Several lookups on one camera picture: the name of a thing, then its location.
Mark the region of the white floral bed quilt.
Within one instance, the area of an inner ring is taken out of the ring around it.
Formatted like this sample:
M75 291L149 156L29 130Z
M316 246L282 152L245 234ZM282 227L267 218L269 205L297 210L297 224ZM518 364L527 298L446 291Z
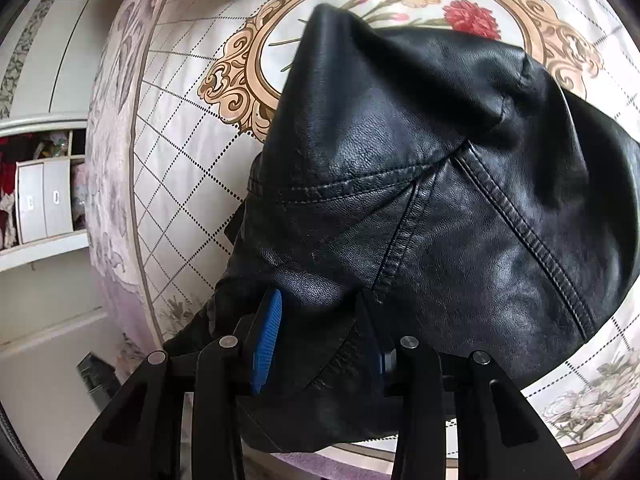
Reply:
M443 29L523 50L639 146L638 28L615 0L124 0L90 106L90 256L124 333L167 346L213 297L280 97L317 6L372 28ZM639 419L639 275L600 330L520 388L574 465ZM383 479L397 434L247 451L328 479Z

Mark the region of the white drawer cabinet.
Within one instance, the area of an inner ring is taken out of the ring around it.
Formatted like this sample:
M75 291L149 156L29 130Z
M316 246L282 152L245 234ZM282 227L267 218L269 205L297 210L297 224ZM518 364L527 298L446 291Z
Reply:
M16 164L17 245L2 250L3 271L88 247L87 231L78 228L72 211L72 167L85 161L86 128L85 119L70 115L2 120L3 139L49 132L66 139L62 155Z

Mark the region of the white wardrobe door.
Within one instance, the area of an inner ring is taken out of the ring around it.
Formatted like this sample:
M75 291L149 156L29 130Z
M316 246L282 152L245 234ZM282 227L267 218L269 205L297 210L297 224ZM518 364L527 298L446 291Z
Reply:
M120 0L32 0L1 44L1 125L85 119Z

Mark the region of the black leather jacket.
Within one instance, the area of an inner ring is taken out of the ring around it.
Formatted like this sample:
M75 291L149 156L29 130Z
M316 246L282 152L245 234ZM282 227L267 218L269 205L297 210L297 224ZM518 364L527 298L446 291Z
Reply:
M364 304L390 336L485 350L521 387L591 339L639 275L639 147L519 48L322 4L226 234L224 276L167 351L228 335L278 290L241 434L314 452L397 430Z

